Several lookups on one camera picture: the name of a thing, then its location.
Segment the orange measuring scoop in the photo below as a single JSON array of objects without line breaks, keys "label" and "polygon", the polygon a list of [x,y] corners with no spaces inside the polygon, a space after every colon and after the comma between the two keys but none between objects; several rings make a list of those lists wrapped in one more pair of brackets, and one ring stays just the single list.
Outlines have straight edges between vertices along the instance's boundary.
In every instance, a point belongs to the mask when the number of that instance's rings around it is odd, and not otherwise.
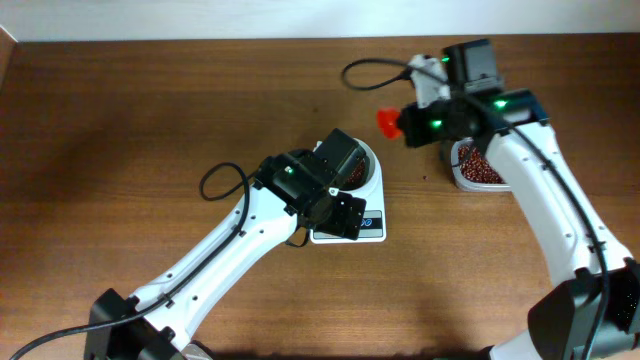
[{"label": "orange measuring scoop", "polygon": [[376,113],[377,126],[387,139],[397,139],[403,135],[398,127],[401,112],[395,108],[382,108]]}]

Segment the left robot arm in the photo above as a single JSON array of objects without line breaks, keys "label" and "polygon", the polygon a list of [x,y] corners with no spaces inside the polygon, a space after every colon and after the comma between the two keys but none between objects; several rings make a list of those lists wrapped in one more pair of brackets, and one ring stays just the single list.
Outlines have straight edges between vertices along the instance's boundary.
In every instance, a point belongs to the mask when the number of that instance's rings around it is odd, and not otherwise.
[{"label": "left robot arm", "polygon": [[314,149],[267,157],[242,177],[231,213],[187,255],[128,298],[109,289],[90,310],[87,359],[179,359],[215,304],[297,230],[359,238],[368,146],[334,129]]}]

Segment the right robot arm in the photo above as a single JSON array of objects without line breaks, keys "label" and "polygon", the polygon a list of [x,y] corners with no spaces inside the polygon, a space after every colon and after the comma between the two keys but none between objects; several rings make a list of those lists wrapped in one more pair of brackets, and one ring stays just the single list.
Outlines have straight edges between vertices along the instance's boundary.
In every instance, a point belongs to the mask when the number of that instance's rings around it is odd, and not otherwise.
[{"label": "right robot arm", "polygon": [[507,90],[488,40],[413,57],[416,92],[396,120],[410,147],[471,141],[517,200],[543,251],[552,291],[526,329],[484,359],[604,359],[639,346],[639,265],[603,223],[560,151],[542,105]]}]

